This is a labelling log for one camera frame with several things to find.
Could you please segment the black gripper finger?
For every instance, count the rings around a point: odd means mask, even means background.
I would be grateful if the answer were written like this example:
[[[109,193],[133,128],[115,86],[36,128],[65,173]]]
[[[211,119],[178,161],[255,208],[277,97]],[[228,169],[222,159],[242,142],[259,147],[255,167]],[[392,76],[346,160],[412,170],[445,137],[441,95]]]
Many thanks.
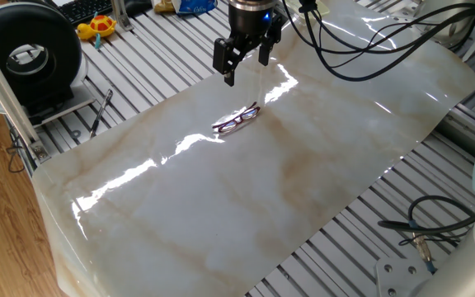
[[[227,39],[218,38],[214,42],[213,67],[223,75],[230,87],[234,85],[235,69],[247,54],[247,37],[242,34]]]
[[[275,44],[281,40],[281,31],[284,24],[282,16],[276,16],[267,32],[261,37],[258,61],[267,66],[269,63],[270,52]]]

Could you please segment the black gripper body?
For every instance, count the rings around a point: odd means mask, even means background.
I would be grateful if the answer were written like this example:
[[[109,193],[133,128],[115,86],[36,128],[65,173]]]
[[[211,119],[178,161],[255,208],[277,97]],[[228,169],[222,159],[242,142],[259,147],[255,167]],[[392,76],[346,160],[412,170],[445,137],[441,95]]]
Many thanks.
[[[239,38],[251,36],[260,38],[265,36],[274,44],[280,42],[281,29],[275,23],[280,19],[280,15],[274,7],[259,11],[247,11],[230,7],[228,11],[228,22],[230,25],[230,36],[227,40],[236,44]]]

